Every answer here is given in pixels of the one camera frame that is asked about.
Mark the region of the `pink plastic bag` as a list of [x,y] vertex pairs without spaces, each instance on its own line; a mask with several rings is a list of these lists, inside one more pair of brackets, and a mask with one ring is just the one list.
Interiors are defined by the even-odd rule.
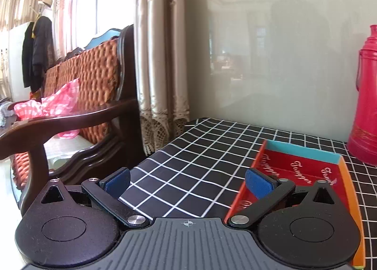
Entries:
[[40,102],[29,100],[14,106],[20,120],[41,117],[66,116],[74,110],[79,98],[79,78],[66,83],[55,94],[42,98]]

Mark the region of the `black white checkered tablecloth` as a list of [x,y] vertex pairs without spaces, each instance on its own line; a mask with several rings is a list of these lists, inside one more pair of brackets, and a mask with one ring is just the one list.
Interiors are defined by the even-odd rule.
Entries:
[[225,217],[266,139],[337,153],[357,194],[365,234],[366,268],[376,268],[376,167],[356,159],[346,143],[234,121],[199,118],[131,171],[121,201],[147,218]]

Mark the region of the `black hanging jacket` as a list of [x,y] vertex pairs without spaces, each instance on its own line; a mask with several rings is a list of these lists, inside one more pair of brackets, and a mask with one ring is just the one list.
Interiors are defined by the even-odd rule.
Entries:
[[41,89],[45,73],[55,63],[52,21],[40,16],[30,22],[22,45],[22,75],[24,87],[35,93]]

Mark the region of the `red thermos flask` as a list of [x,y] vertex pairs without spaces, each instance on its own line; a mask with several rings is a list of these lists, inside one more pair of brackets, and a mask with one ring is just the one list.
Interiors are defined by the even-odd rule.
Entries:
[[367,37],[358,53],[356,89],[357,109],[349,135],[349,152],[360,161],[376,165],[376,25],[372,24],[371,35]]

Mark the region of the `straw hat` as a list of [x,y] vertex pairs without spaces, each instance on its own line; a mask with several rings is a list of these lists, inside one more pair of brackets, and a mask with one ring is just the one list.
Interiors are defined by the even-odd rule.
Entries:
[[53,3],[53,0],[39,0],[38,1],[38,5],[43,5],[47,8],[51,8],[52,7],[52,3]]

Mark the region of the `red cardboard box tray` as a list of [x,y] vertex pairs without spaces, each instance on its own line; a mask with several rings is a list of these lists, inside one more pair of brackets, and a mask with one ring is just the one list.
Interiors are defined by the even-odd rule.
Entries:
[[[251,227],[237,227],[250,231],[260,249],[296,269],[365,268],[361,211],[341,155],[266,140],[250,168],[296,185],[294,192],[260,221]],[[225,222],[256,200],[244,179]]]

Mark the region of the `beige curtain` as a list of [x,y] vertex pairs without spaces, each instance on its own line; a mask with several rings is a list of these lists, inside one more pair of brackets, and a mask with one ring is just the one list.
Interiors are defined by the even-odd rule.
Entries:
[[135,0],[135,71],[147,155],[189,121],[184,0]]

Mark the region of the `orange woven seat cushion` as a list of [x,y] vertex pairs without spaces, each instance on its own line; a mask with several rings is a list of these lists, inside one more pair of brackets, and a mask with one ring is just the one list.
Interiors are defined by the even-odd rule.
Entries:
[[[47,86],[42,98],[79,78],[79,98],[72,113],[89,111],[113,101],[119,85],[117,48],[118,40],[113,38],[52,67],[47,71]],[[109,125],[102,123],[56,134],[44,144],[49,171],[61,167],[80,148],[97,144],[108,132]]]

